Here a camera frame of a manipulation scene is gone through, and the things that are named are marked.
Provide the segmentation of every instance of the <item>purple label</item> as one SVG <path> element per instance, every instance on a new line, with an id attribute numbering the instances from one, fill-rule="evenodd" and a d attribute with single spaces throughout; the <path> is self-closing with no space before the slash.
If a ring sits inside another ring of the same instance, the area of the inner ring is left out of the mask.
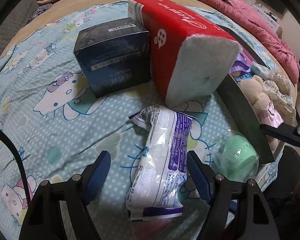
<path id="1" fill-rule="evenodd" d="M 164 215 L 172 215 L 182 213 L 183 207 L 177 208 L 156 208 L 149 207 L 143 210 L 143 217 L 153 217 L 153 216 L 164 216 Z"/>
<path id="2" fill-rule="evenodd" d="M 169 170 L 186 172 L 186 146 L 191 127 L 191 119 L 176 112 L 177 122 L 170 150 Z"/>

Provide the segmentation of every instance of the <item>beige mattress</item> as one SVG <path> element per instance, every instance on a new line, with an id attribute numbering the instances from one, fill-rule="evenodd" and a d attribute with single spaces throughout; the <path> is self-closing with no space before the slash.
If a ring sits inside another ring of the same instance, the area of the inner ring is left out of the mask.
<path id="1" fill-rule="evenodd" d="M 34 19 L 31 23 L 23 27 L 17 34 L 14 36 L 14 38 L 10 41 L 10 43 L 7 45 L 5 50 L 3 51 L 2 55 L 4 55 L 12 44 L 20 43 L 25 38 L 27 38 L 29 35 L 31 35 L 33 32 L 35 32 L 38 28 L 42 27 L 43 25 L 47 23 L 51 23 L 53 21 L 56 21 L 60 19 L 61 17 L 68 15 L 69 13 L 72 13 L 74 11 L 78 11 L 93 5 L 97 4 L 106 4 L 111 3 L 118 0 L 61 0 L 57 3 L 55 3 L 48 11 L 44 12 L 42 15 L 38 16 L 36 19 Z M 214 10 L 210 6 L 199 2 L 197 0 L 171 0 L 176 3 L 179 3 L 181 5 L 185 6 L 193 6 L 193 7 L 199 7 L 202 9 L 207 10 Z M 284 73 L 286 77 L 288 75 L 284 71 L 284 69 L 281 67 L 281 65 L 278 63 L 278 61 L 268 52 L 269 56 L 272 58 L 272 60 L 278 65 L 278 67 L 281 69 L 281 71 Z M 293 91 L 293 103 L 295 105 L 297 98 L 297 87 L 294 87 Z"/>

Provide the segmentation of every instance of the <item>teddy bear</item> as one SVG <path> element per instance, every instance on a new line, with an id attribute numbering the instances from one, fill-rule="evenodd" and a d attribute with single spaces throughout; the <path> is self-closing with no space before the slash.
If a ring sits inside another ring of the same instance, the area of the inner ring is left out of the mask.
<path id="1" fill-rule="evenodd" d="M 257 75 L 253 78 L 244 79 L 238 86 L 252 106 L 253 111 L 261 124 L 268 124 L 278 128 L 283 123 L 283 119 L 270 100 L 269 96 L 263 92 L 263 80 Z M 269 146 L 274 151 L 279 141 L 273 137 L 267 136 Z"/>

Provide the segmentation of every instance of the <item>pink comforter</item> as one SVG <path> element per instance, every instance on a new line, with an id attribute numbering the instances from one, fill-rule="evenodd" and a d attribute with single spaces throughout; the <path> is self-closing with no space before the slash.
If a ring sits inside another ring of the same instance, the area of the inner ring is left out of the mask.
<path id="1" fill-rule="evenodd" d="M 282 41 L 261 16 L 242 0 L 198 0 L 220 11 L 242 28 L 254 35 L 267 50 L 277 59 L 288 74 L 292 83 L 299 78 L 299 62 L 287 44 Z"/>

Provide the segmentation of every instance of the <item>green object in plastic bag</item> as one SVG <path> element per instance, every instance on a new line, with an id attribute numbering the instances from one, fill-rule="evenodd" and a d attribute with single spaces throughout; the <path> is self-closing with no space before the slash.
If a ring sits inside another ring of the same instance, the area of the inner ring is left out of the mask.
<path id="1" fill-rule="evenodd" d="M 244 182 L 257 174 L 258 155 L 245 137 L 230 136 L 223 147 L 220 168 L 227 179 Z"/>

